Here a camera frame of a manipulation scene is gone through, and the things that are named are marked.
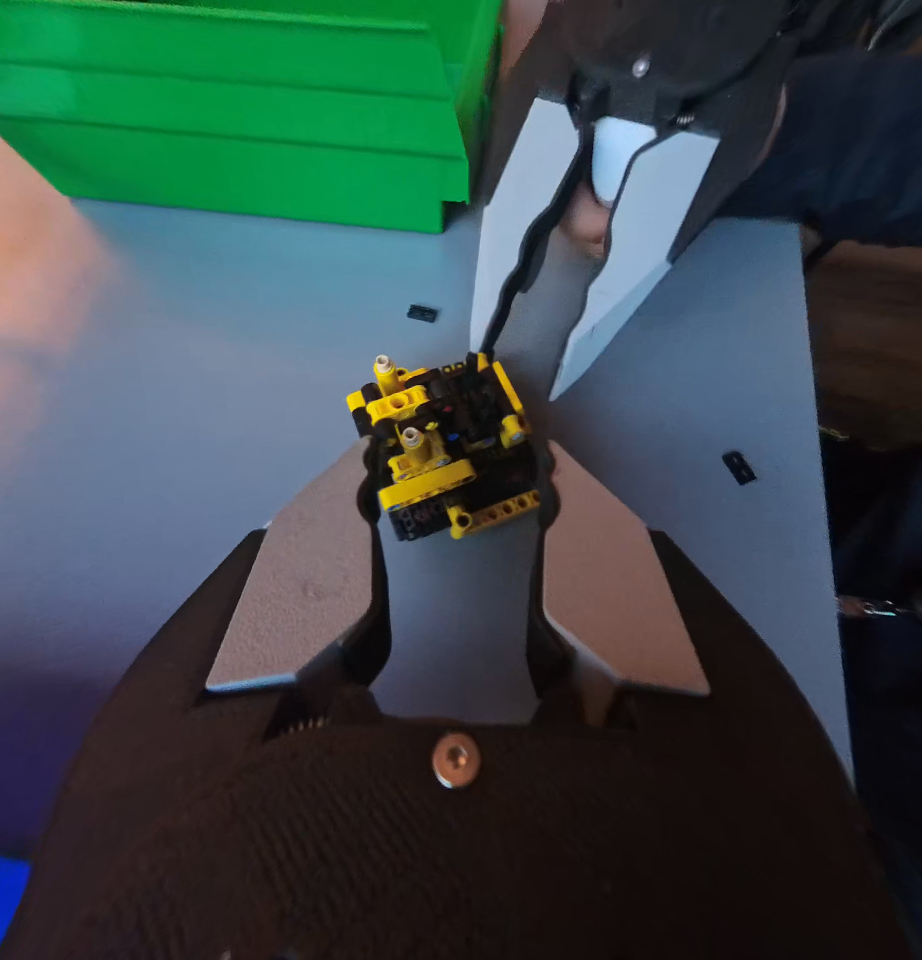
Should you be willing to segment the yellow and black lego model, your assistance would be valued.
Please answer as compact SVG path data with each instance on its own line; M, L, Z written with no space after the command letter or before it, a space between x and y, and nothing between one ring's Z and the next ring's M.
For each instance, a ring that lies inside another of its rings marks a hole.
M460 541L540 507L532 426L494 354L414 370L379 354L372 372L347 409L400 542L444 531Z

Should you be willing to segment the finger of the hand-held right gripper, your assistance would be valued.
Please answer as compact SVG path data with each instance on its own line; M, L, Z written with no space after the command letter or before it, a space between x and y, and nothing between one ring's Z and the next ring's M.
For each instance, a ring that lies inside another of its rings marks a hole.
M671 270L675 240L719 144L716 136L677 131L633 154L611 209L606 257L567 335L551 402L582 378Z
M495 351L519 294L543 264L549 238L584 170L584 134L563 102L536 98L482 210L469 351Z

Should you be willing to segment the person's right hand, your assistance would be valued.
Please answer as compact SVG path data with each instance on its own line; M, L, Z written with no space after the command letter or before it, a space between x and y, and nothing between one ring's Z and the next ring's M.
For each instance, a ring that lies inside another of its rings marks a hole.
M563 210L559 229L586 256L604 258L611 213L593 187L582 181Z

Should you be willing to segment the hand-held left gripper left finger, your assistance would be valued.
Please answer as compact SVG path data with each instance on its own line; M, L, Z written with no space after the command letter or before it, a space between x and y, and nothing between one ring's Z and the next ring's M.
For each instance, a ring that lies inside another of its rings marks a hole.
M313 665L358 672L365 628L390 624L373 451L358 439L262 530L206 692L291 686Z

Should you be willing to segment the metal keychain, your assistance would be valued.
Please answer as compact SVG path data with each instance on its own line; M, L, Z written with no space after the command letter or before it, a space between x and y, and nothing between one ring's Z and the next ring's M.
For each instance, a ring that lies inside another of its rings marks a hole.
M870 599L855 595L837 594L837 613L843 619L921 619L922 610L918 605L896 604L887 600Z

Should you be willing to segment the stacked green plastic bins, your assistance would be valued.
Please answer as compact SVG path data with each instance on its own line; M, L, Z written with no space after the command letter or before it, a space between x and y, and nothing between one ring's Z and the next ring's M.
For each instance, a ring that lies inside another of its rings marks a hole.
M0 1L0 138L73 198L438 234L502 6Z

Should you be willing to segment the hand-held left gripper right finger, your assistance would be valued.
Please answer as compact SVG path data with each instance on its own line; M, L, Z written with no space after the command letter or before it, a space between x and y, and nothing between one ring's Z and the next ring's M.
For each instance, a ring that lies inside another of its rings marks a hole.
M528 670L539 715L608 727L627 694L711 694L647 525L562 446L539 457Z

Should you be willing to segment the person's right forearm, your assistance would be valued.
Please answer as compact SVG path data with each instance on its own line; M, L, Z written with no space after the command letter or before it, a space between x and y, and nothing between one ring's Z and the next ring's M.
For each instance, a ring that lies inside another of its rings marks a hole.
M922 248L922 54L807 57L785 94L766 158L719 215Z

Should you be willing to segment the person's leg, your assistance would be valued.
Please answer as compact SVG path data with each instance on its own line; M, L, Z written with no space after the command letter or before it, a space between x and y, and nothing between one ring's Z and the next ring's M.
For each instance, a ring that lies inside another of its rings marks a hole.
M922 446L823 441L836 594L922 611ZM922 617L843 619L855 784L922 958Z

